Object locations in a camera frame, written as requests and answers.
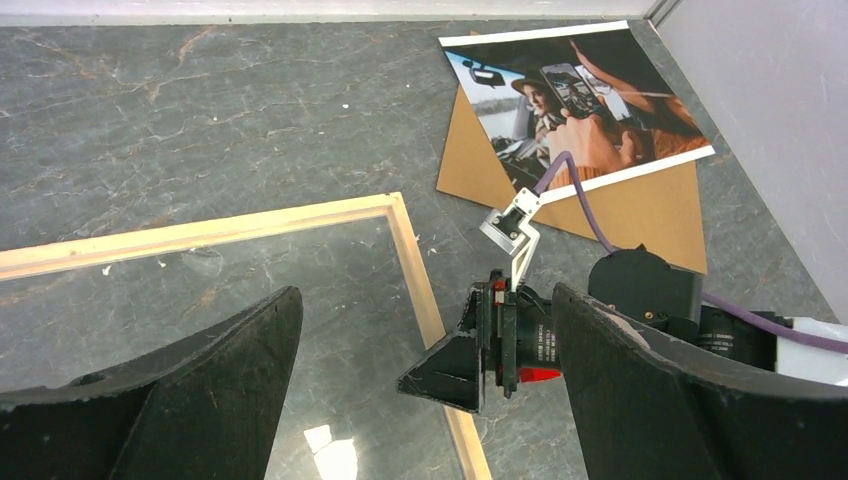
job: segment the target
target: brown envelope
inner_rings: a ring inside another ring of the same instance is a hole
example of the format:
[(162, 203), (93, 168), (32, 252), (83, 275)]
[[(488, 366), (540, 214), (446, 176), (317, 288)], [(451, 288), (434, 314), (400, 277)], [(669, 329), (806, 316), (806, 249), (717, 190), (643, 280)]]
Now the brown envelope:
[[(456, 95), (436, 190), (498, 210), (506, 208), (516, 193), (462, 88)], [(600, 187), (587, 196), (613, 245), (644, 244), (673, 265), (707, 273), (695, 162)], [(534, 220), (595, 239), (577, 197), (543, 207)]]

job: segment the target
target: wooden frame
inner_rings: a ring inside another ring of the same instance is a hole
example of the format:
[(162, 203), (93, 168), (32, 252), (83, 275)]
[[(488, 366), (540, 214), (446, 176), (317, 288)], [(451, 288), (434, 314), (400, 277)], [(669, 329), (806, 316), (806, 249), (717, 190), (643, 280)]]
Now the wooden frame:
[[(383, 216), (389, 221), (424, 346), (429, 348), (445, 336), (445, 329), (400, 193), (8, 250), (0, 252), (0, 281)], [(471, 415), (445, 407), (445, 416), (465, 478), (491, 479)]]

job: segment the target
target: printed photo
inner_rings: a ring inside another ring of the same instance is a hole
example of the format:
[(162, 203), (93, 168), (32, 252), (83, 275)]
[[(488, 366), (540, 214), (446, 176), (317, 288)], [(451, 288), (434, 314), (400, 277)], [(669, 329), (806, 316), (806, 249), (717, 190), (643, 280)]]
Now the printed photo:
[(564, 150), (587, 190), (714, 153), (627, 22), (440, 41), (516, 191)]

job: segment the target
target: smartphone in photo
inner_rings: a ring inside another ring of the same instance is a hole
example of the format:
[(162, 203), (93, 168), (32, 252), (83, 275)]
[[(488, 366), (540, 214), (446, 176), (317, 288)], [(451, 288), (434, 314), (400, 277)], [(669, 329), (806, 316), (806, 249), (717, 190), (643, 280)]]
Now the smartphone in photo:
[(593, 113), (605, 119), (610, 117), (609, 111), (571, 64), (548, 65), (541, 68), (541, 73), (562, 106), (573, 117), (586, 118)]

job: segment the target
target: marble surface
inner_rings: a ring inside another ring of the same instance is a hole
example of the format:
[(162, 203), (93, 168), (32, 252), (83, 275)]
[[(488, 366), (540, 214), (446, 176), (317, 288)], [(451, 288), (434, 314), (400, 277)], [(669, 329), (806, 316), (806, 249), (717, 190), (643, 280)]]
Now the marble surface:
[[(436, 37), (562, 24), (2, 29), (0, 249), (401, 191), (452, 328), (508, 259), (477, 230), (487, 209), (434, 189), (457, 86)], [(656, 34), (634, 30), (719, 152), (698, 165), (707, 287), (832, 321)], [(600, 245), (541, 230), (528, 281), (585, 288)], [(304, 340), (268, 478), (321, 478), (319, 456), (351, 448), (357, 478), (458, 478), (439, 409), (393, 394), (423, 346), (392, 248), (373, 221), (0, 283), (0, 388), (124, 361), (294, 284)], [(476, 421), (496, 478), (586, 477), (562, 382), (492, 389)]]

